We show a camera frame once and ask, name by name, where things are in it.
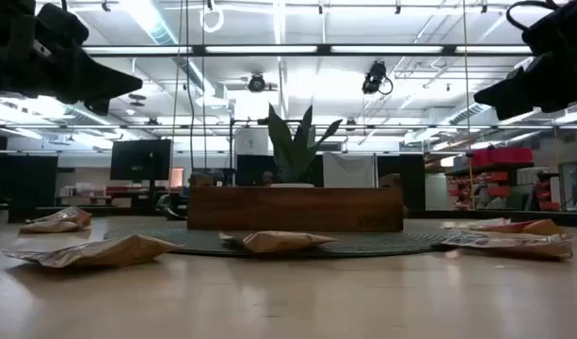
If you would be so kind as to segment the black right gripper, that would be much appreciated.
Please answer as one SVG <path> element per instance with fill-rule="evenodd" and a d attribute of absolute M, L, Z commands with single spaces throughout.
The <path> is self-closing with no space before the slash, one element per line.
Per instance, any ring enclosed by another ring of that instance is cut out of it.
<path fill-rule="evenodd" d="M 500 82 L 476 92 L 474 100 L 493 107 L 499 120 L 532 111 L 549 94 L 547 112 L 577 105 L 577 46 L 548 52 L 547 57 L 552 68 L 549 81 L 544 74 L 544 59 L 533 58 L 519 64 Z"/>

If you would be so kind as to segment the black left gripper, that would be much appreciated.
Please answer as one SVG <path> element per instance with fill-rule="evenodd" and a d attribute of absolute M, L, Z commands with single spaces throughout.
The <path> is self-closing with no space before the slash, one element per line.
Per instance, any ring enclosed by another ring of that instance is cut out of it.
<path fill-rule="evenodd" d="M 81 102 L 97 115 L 110 99 L 142 88 L 142 80 L 94 61 L 83 49 L 88 29 L 68 2 L 0 0 L 0 92 Z"/>

